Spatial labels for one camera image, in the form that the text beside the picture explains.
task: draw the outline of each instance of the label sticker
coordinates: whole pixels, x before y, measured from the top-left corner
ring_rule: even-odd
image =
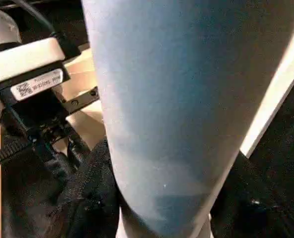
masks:
[[[57,68],[38,77],[14,85],[10,90],[15,99],[21,101],[62,82],[63,71]]]

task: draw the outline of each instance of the screw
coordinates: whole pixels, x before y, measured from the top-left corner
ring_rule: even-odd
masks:
[[[96,96],[96,94],[97,94],[96,91],[94,91],[94,90],[90,91],[91,96]]]
[[[72,101],[72,105],[73,105],[73,106],[77,106],[77,105],[78,105],[78,100],[73,100],[73,101]]]

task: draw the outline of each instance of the light blue tube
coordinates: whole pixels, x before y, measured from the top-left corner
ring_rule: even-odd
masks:
[[[83,8],[127,236],[197,237],[294,32],[294,0]]]

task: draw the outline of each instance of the black strap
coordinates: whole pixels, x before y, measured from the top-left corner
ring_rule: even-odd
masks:
[[[12,143],[5,145],[0,149],[0,165],[12,158],[12,156],[21,150],[31,146],[31,142],[25,138],[18,138]]]

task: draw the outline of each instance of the barcode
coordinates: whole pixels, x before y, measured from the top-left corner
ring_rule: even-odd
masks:
[[[32,93],[32,89],[27,82],[17,85],[16,89],[20,93],[21,97],[25,97]]]

